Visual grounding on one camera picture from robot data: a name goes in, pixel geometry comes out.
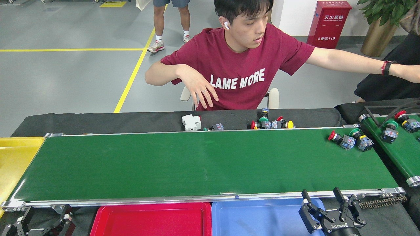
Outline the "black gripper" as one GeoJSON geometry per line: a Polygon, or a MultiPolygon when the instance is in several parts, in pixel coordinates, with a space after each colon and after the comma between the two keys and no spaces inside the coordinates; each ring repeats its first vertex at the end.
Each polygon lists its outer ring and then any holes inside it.
{"type": "Polygon", "coordinates": [[[320,229],[326,236],[361,236],[358,228],[366,225],[366,220],[361,216],[359,200],[357,195],[352,195],[349,199],[345,197],[338,187],[333,189],[333,193],[340,203],[339,216],[332,223],[328,218],[328,213],[317,207],[311,202],[306,189],[302,191],[304,203],[299,209],[299,215],[307,231],[312,234],[320,229]]]}

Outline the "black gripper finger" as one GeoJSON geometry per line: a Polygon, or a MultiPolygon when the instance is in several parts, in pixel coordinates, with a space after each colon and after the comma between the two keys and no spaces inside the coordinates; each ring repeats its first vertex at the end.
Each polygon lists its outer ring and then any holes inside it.
{"type": "Polygon", "coordinates": [[[33,207],[28,207],[25,214],[19,217],[15,223],[7,224],[2,231],[2,236],[28,236],[28,224],[33,217],[33,207]]]}
{"type": "Polygon", "coordinates": [[[52,205],[60,217],[52,225],[41,231],[42,236],[71,236],[75,230],[72,221],[72,207],[70,205],[52,205]]]}

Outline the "person's left hand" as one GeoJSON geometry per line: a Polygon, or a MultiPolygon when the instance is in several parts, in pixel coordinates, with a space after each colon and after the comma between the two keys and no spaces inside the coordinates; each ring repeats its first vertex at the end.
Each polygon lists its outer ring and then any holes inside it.
{"type": "Polygon", "coordinates": [[[396,64],[394,76],[405,79],[408,82],[420,83],[420,65],[396,64]]]}

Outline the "person's right hand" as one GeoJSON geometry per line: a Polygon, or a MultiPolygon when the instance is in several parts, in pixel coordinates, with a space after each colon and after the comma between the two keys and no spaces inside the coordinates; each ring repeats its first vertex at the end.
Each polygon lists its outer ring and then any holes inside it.
{"type": "Polygon", "coordinates": [[[183,81],[185,87],[190,91],[196,108],[198,108],[199,105],[202,105],[204,108],[212,108],[214,101],[219,101],[219,97],[214,87],[200,72],[191,66],[181,64],[178,78],[183,81]]]}

